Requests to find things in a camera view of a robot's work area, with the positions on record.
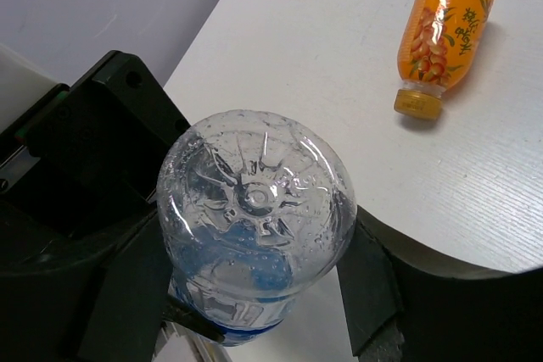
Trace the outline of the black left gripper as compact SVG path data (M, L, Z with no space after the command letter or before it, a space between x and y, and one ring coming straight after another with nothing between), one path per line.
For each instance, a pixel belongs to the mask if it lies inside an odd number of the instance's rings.
M52 90L2 135L20 178L1 199L69 241L118 237L161 252L154 191L188 121L136 55L111 51L69 90Z

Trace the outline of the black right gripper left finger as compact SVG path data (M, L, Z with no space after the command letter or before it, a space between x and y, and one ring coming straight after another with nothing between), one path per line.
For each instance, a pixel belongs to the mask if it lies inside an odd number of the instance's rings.
M171 266L151 206L1 269L3 361L149 361Z

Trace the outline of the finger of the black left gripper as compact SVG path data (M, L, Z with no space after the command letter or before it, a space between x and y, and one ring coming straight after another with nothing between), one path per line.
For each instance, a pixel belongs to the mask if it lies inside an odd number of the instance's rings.
M216 343L223 343L225 340L224 332L218 325L171 294L166 297L163 320L183 326Z

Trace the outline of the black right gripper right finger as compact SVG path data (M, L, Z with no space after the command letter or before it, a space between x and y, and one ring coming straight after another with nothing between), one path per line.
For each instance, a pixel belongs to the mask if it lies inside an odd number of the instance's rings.
M473 265L359 209L337 270L358 361L542 359L541 268Z

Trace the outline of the clear bottle with blue label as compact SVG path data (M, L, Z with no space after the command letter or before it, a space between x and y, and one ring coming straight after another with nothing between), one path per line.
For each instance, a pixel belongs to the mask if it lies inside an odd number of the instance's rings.
M190 126L165 156L156 192L173 292L228 347L279 325L355 228L339 156L270 112L230 110Z

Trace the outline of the orange bottle with patterned label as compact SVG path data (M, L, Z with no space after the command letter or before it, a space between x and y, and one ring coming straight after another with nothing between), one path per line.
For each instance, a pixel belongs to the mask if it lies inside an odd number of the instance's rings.
M443 96L468 73L495 0L415 0L397 67L394 110L437 120Z

